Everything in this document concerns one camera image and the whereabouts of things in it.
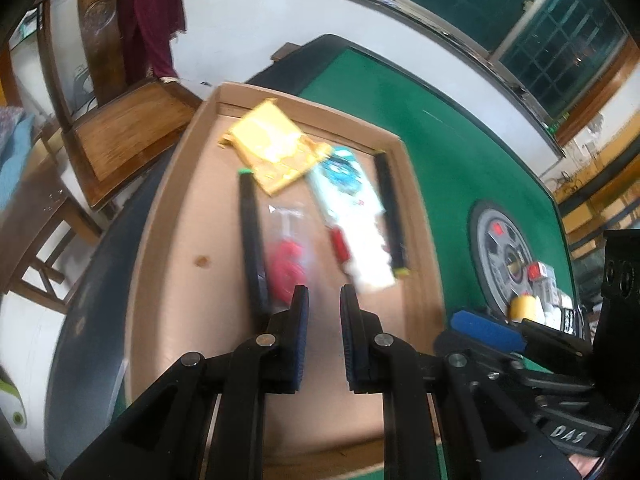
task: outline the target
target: red object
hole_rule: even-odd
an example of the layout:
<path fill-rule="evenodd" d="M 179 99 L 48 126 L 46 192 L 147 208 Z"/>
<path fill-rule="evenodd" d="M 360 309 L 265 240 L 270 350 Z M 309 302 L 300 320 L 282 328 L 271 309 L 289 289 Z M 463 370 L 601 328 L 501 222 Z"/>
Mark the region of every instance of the red object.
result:
<path fill-rule="evenodd" d="M 347 243 L 344 241 L 344 233 L 339 227 L 332 227 L 329 229 L 329 236 L 331 237 L 331 244 L 334 247 L 335 257 L 339 264 L 343 264 L 351 260 L 351 253 L 347 247 Z"/>
<path fill-rule="evenodd" d="M 498 236 L 502 236 L 504 234 L 504 230 L 502 229 L 502 226 L 498 224 L 498 222 L 494 222 L 493 224 L 491 224 L 491 229 L 493 229 L 494 233 L 496 233 Z"/>
<path fill-rule="evenodd" d="M 527 277 L 530 282 L 535 282 L 540 278 L 546 278 L 548 273 L 546 272 L 546 266 L 542 262 L 533 262 L 527 267 Z"/>
<path fill-rule="evenodd" d="M 169 40 L 185 30 L 182 0 L 117 0 L 127 84 L 146 77 L 151 66 L 156 77 L 177 77 Z"/>
<path fill-rule="evenodd" d="M 305 284 L 305 268 L 300 263 L 303 253 L 299 243 L 283 239 L 271 254 L 267 277 L 274 299 L 290 304 L 293 289 Z"/>

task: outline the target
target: wooden chair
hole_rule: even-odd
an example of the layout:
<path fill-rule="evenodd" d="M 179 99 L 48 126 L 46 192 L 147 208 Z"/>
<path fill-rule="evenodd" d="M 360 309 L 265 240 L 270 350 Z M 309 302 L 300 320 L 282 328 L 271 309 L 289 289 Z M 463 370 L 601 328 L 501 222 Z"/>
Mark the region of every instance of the wooden chair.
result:
<path fill-rule="evenodd" d="M 78 0 L 82 44 L 98 107 L 72 117 L 52 49 L 50 0 L 38 6 L 38 48 L 69 161 L 89 206 L 100 210 L 175 144 L 201 99 L 150 78 L 127 89 L 116 0 Z"/>
<path fill-rule="evenodd" d="M 63 221 L 71 230 L 42 261 L 38 252 Z M 65 298 L 57 297 L 51 282 L 62 283 L 65 276 L 54 269 L 53 264 L 76 234 L 95 245 L 102 230 L 72 197 L 47 157 L 33 173 L 25 176 L 10 204 L 0 214 L 0 292 L 13 291 L 27 300 L 66 314 L 74 288 Z M 28 267 L 38 271 L 44 290 L 24 281 Z"/>

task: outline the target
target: yellow package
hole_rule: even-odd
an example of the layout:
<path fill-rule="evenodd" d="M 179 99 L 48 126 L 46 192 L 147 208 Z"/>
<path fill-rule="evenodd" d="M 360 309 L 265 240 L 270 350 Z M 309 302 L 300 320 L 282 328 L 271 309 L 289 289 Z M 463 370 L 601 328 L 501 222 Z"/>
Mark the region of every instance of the yellow package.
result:
<path fill-rule="evenodd" d="M 304 175 L 332 150 L 325 142 L 313 142 L 275 101 L 270 98 L 261 102 L 220 139 L 220 144 L 235 147 L 268 195 Z"/>

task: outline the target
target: black bracket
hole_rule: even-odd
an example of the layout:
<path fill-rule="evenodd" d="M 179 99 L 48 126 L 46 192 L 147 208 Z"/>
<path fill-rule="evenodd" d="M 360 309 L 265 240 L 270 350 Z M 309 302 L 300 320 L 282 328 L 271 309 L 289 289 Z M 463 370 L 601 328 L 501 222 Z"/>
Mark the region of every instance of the black bracket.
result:
<path fill-rule="evenodd" d="M 519 356 L 500 352 L 453 330 L 445 330 L 436 339 L 435 350 L 442 356 L 458 352 L 472 359 L 479 376 L 498 384 L 564 453 L 601 456 L 612 436 L 612 427 L 622 422 L 620 414 L 606 403 L 589 379 L 528 370 Z"/>
<path fill-rule="evenodd" d="M 264 395 L 300 387 L 308 290 L 267 332 L 230 354 L 188 352 L 156 380 L 63 474 L 63 480 L 196 480 L 220 396 L 205 478 L 262 477 Z"/>
<path fill-rule="evenodd" d="M 526 373 L 518 378 L 524 368 L 519 358 L 452 331 L 436 342 L 436 349 L 446 349 L 443 358 L 421 354 L 384 333 L 378 316 L 360 310 L 351 285 L 342 288 L 340 320 L 350 389 L 383 394 L 386 480 L 440 478 L 428 394 L 436 400 L 436 424 L 450 478 L 580 478 L 530 415 L 503 391 L 505 381 L 530 390 L 523 381 L 542 380 Z M 591 388 L 571 380 L 569 389 Z M 563 381 L 554 388 L 564 391 Z"/>

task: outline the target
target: green tabletop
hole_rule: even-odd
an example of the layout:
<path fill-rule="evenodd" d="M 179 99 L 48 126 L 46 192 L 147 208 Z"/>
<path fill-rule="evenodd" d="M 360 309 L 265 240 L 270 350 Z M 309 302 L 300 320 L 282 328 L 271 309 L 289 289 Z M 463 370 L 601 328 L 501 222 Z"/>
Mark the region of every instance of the green tabletop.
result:
<path fill-rule="evenodd" d="M 551 197 L 460 110 L 398 70 L 350 49 L 337 56 L 300 97 L 362 118 L 404 141 L 429 216 L 447 314 L 486 304 L 467 227 L 472 205 L 480 199 L 491 200 L 510 214 L 533 257 L 552 265 L 558 287 L 574 296 L 562 227 Z"/>

